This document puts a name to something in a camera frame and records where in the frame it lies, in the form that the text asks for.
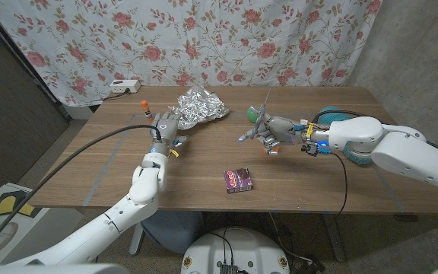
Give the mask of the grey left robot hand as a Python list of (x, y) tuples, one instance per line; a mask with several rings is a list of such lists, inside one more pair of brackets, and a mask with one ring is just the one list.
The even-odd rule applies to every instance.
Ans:
[(150, 152), (168, 155), (171, 149), (187, 141), (187, 135), (177, 135), (180, 115), (171, 112), (157, 113), (151, 125), (152, 143)]

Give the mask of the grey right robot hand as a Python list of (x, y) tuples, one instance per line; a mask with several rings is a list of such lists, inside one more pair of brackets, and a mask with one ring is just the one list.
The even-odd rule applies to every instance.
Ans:
[(255, 125), (239, 137), (240, 142), (256, 139), (262, 144), (267, 155), (277, 155), (281, 145), (302, 145), (301, 151), (313, 157), (319, 153), (318, 145), (306, 140), (306, 124), (280, 116), (271, 116), (255, 106), (249, 109), (257, 115), (257, 119)]

